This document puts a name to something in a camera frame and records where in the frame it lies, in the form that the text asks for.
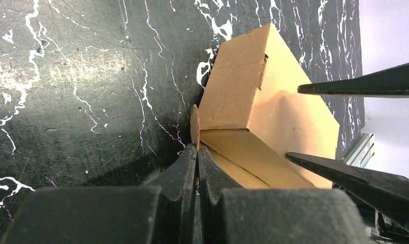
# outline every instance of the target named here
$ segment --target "white wall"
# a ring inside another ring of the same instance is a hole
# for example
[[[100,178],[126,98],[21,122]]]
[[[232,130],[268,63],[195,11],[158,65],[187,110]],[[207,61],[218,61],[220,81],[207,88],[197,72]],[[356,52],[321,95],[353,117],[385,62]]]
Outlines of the white wall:
[[[363,74],[409,63],[409,0],[360,0]],[[375,158],[366,168],[409,178],[409,99],[365,98]]]

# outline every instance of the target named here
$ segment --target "cardboard box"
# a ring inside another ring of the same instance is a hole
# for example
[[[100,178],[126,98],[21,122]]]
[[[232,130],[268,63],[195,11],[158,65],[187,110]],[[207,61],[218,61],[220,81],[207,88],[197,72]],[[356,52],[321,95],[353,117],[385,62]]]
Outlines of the cardboard box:
[[[330,188],[285,158],[290,151],[335,157],[339,124],[320,96],[297,93],[308,83],[271,24],[224,42],[193,109],[195,139],[245,187]]]

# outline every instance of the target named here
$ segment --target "brown cardboard box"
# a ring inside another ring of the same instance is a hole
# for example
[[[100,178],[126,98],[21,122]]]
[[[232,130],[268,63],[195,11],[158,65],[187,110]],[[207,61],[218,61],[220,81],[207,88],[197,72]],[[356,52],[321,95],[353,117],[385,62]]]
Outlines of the brown cardboard box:
[[[245,187],[330,188],[330,181],[285,158],[289,151],[335,157],[339,124],[320,96],[297,93],[308,83],[277,30],[255,29],[222,43],[193,112],[199,127],[192,127]]]

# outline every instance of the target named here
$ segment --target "marble tabletop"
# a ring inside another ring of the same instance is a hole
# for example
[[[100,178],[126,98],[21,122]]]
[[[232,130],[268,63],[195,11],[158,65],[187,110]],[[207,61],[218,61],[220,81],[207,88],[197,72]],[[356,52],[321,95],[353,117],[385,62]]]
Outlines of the marble tabletop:
[[[38,188],[133,186],[167,168],[219,44],[268,23],[312,82],[362,75],[358,0],[1,0],[0,237]],[[363,100],[324,101],[340,156]]]

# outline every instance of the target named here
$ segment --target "black marble table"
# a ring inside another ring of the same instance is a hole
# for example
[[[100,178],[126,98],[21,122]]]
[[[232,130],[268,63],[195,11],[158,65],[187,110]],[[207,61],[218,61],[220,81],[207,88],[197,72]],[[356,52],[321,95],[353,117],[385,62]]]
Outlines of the black marble table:
[[[312,82],[362,74],[358,0],[1,0],[0,237],[30,191],[152,180],[190,142],[218,45],[268,23]],[[324,101],[340,156],[363,100]]]

